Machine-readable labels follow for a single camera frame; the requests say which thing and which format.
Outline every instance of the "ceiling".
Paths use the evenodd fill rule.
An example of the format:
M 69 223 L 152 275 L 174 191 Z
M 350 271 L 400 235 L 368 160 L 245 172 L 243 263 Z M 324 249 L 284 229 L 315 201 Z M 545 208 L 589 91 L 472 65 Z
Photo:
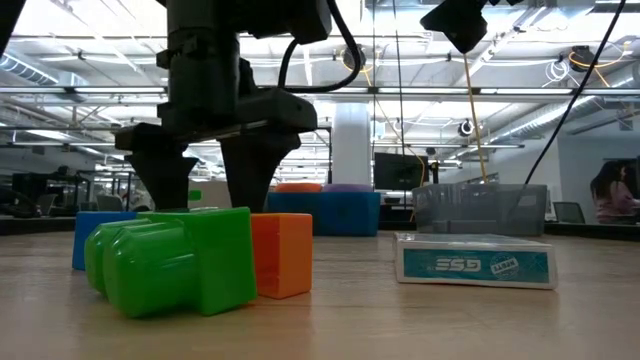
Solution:
M 404 88 L 466 86 L 462 55 L 442 34 L 427 32 L 418 22 L 437 1 L 397 0 L 397 20 L 393 17 L 391 1 L 375 0 L 375 12 L 373 1 L 339 1 L 347 24 L 367 54 L 365 68 L 371 69 L 367 74 L 360 74 L 351 87 L 398 87 L 400 83 Z M 534 3 L 537 6 L 530 6 L 529 2 L 514 7 L 499 5 L 492 8 L 487 5 L 484 17 L 489 23 L 488 34 L 468 54 L 473 87 L 564 88 L 576 87 L 576 82 L 581 81 L 582 73 L 569 70 L 566 57 L 574 45 L 589 45 L 595 52 L 612 14 L 594 12 L 594 1 L 572 1 L 570 7 L 543 6 L 544 1 Z M 167 84 L 167 72 L 155 66 L 155 53 L 166 48 L 166 11 L 156 1 L 67 1 L 66 9 L 60 4 L 58 0 L 28 0 L 8 54 L 60 79 L 62 74 L 75 74 L 83 79 L 80 84 L 84 85 L 131 87 Z M 376 18 L 375 37 L 373 14 Z M 602 68 L 605 78 L 636 61 L 640 51 L 638 21 L 640 14 L 635 12 L 625 12 L 620 17 L 600 60 L 601 63 L 613 63 Z M 241 35 L 241 55 L 252 63 L 258 85 L 276 84 L 280 61 L 290 41 L 289 36 L 256 40 L 249 35 Z M 344 40 L 335 24 L 330 39 L 298 47 L 291 60 L 288 85 L 331 84 L 346 77 L 349 70 L 340 61 L 344 48 Z M 34 83 L 6 71 L 0 71 L 0 84 L 34 86 Z M 604 85 L 594 76 L 590 87 Z M 109 105 L 83 105 L 74 115 L 70 106 L 73 103 L 56 104 L 50 99 L 59 99 L 52 96 L 21 94 L 11 95 L 11 98 L 51 114 L 55 118 L 55 121 L 49 121 L 52 125 L 82 119 L 81 126 L 93 128 L 113 124 L 126 126 L 140 121 L 159 123 L 154 105 L 166 100 L 158 95 L 94 96 L 90 99 Z M 320 121 L 328 126 L 335 115 L 336 103 L 343 101 L 367 102 L 373 117 L 374 99 L 366 93 L 351 98 L 340 94 L 307 98 L 314 102 Z M 144 104 L 114 106 L 122 99 Z M 518 99 L 477 99 L 476 112 L 482 124 L 483 137 L 508 127 L 549 102 L 546 98 Z M 377 140 L 396 141 L 385 115 L 393 123 L 400 117 L 401 108 L 408 140 L 460 143 L 470 139 L 460 139 L 457 135 L 458 124 L 471 117 L 471 108 L 464 98 L 454 101 L 446 97 L 421 100 L 419 96 L 413 96 L 402 104 L 395 98 L 379 99 L 373 120 L 378 126 L 382 124 L 385 131 L 382 139 Z M 28 119 L 5 117 L 2 121 L 5 124 L 36 126 L 46 125 L 44 120 L 44 117 L 32 116 Z M 34 134 L 20 136 L 24 136 L 24 140 L 55 140 Z M 85 131 L 74 136 L 93 141 L 113 141 L 109 132 Z M 328 138 L 326 132 L 304 134 L 302 138 L 303 142 L 319 145 L 297 150 L 289 158 L 327 158 L 328 150 L 322 143 Z M 93 149 L 102 154 L 119 154 L 109 147 Z M 218 148 L 193 148 L 191 151 L 206 160 L 210 167 L 221 164 Z M 379 151 L 385 151 L 385 148 L 380 147 Z M 324 167 L 313 164 L 302 170 L 313 173 L 314 179 L 323 179 L 325 173 Z

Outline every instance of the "wooden table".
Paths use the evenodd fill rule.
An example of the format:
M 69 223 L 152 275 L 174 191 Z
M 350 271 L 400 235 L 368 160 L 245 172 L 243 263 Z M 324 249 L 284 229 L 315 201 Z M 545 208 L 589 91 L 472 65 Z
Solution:
M 390 234 L 318 238 L 310 294 L 130 320 L 72 235 L 0 238 L 0 359 L 639 359 L 640 244 L 547 238 L 557 291 L 398 284 Z

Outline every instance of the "person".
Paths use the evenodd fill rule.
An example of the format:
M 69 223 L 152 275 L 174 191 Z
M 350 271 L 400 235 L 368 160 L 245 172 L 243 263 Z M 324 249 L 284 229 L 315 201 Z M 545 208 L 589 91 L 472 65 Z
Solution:
M 616 161 L 608 161 L 591 181 L 591 195 L 596 217 L 601 224 L 635 224 L 640 201 L 633 198 L 624 184 L 627 169 Z

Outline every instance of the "clear plastic container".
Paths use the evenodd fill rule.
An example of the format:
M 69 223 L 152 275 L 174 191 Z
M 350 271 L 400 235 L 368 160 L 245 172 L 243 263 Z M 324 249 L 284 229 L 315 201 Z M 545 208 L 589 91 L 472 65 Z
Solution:
M 418 231 L 540 236 L 546 185 L 437 184 L 413 190 Z

